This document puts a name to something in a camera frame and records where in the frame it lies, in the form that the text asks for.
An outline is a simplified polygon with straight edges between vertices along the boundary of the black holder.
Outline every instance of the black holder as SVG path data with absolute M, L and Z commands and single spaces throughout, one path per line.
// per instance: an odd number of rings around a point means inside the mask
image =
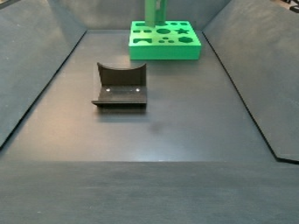
M 145 106 L 145 64 L 137 68 L 116 69 L 97 63 L 101 89 L 95 105 Z

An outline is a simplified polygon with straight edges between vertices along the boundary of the green shape sorter block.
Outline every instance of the green shape sorter block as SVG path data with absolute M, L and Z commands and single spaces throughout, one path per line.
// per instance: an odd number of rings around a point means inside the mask
M 133 21 L 128 46 L 131 60 L 197 60 L 201 52 L 188 21 L 165 21 L 156 27 Z

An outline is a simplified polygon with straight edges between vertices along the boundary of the bin floor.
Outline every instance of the bin floor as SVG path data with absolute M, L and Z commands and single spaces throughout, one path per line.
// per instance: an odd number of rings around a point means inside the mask
M 218 57 L 129 60 L 128 31 L 89 31 L 1 152 L 3 160 L 274 162 Z M 100 113 L 96 63 L 147 63 L 145 113 Z

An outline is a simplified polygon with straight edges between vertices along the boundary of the green peg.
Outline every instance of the green peg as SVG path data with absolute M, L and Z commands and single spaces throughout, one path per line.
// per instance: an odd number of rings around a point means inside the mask
M 145 0 L 144 22 L 147 26 L 164 25 L 167 0 Z

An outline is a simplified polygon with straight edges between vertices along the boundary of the dark gray surface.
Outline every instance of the dark gray surface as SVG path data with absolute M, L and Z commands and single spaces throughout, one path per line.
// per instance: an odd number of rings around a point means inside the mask
M 128 30 L 132 20 L 145 20 L 145 0 L 55 0 L 92 30 Z M 201 30 L 230 0 L 171 0 L 167 20 L 188 20 Z
M 85 28 L 52 1 L 0 11 L 0 145 L 71 53 Z
M 299 167 L 0 164 L 4 224 L 298 224 Z
M 20 0 L 0 0 L 0 10 L 9 6 L 11 4 L 15 4 L 16 2 L 19 2 Z
M 204 33 L 276 156 L 299 160 L 298 15 L 234 0 Z
M 3 160 L 274 161 L 220 62 L 199 33 L 200 60 L 131 61 L 129 31 L 81 40 L 1 153 Z M 99 113 L 97 62 L 147 63 L 147 112 Z

